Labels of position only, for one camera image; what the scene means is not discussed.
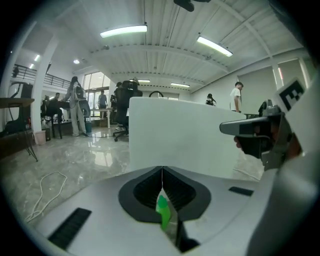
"table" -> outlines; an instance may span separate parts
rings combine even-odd
[[[98,109],[90,109],[91,111],[96,111],[96,112],[106,112],[107,118],[108,118],[108,129],[110,129],[110,111],[114,110],[112,107],[107,107],[107,108],[98,108]]]
[[[26,151],[29,153],[29,156],[32,155],[34,159],[38,162],[37,156],[34,152],[34,149],[32,148],[32,144],[30,142],[30,139],[27,134],[26,126],[24,123],[24,111],[23,108],[31,105],[32,102],[34,102],[34,98],[0,98],[0,109],[6,109],[8,108],[10,111],[10,108],[19,108],[21,111],[21,117],[22,117],[22,127],[23,127],[23,134],[25,138],[25,145],[26,145]]]

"green object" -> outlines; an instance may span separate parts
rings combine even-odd
[[[159,214],[161,214],[161,218],[162,218],[162,223],[161,223],[161,228],[163,230],[166,229],[170,217],[171,217],[171,213],[170,213],[170,209],[169,209],[169,205],[167,200],[164,198],[163,195],[159,196],[159,200],[157,203],[157,207],[155,209]]]

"floor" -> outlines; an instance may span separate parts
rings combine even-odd
[[[88,185],[128,172],[129,138],[115,142],[114,129],[95,128],[92,134],[96,137],[64,136],[62,140],[52,139],[45,145],[34,146],[38,162],[25,150],[3,159],[0,180],[12,207],[25,219],[41,196],[41,178],[52,172],[61,172],[67,181],[60,196],[46,207],[44,214]],[[257,181],[263,173],[261,161],[242,152],[234,168],[234,179]],[[43,197],[37,210],[59,193],[64,179],[54,173],[43,180]],[[36,224],[41,217],[30,223]]]

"fluorescent light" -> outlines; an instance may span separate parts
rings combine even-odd
[[[127,26],[127,27],[121,27],[121,28],[116,28],[116,29],[102,32],[100,33],[100,36],[102,38],[108,38],[115,35],[126,34],[126,33],[147,32],[147,30],[148,30],[147,25]]]
[[[187,85],[187,84],[180,84],[180,83],[174,83],[172,82],[171,83],[172,86],[182,86],[182,87],[189,87],[190,85]]]
[[[150,83],[150,80],[138,80],[140,83]]]
[[[150,83],[150,80],[143,80],[143,79],[140,80],[140,79],[138,79],[138,82],[139,82],[139,83]]]
[[[281,80],[283,80],[284,78],[282,77],[282,72],[281,72],[280,67],[278,67],[278,70],[279,70],[279,73],[280,73]]]
[[[211,42],[210,40],[205,39],[205,38],[203,38],[203,37],[201,37],[201,36],[199,36],[199,38],[198,38],[197,41],[198,41],[199,43],[201,43],[201,44],[204,44],[204,45],[206,45],[206,46],[209,46],[209,47],[217,50],[218,52],[220,52],[220,53],[222,53],[222,54],[224,54],[224,55],[226,55],[226,56],[228,56],[228,57],[230,57],[230,56],[233,55],[233,53],[232,53],[231,51],[229,51],[229,50],[221,47],[220,45],[218,45],[218,44],[216,44],[216,43],[214,43],[214,42]]]

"black office chair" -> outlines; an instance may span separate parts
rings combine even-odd
[[[124,130],[113,133],[114,141],[118,138],[129,134],[129,117],[127,111],[131,97],[141,97],[142,91],[138,90],[138,84],[135,81],[124,81],[122,87],[117,88],[114,92],[116,97],[116,115],[115,120],[122,125]]]

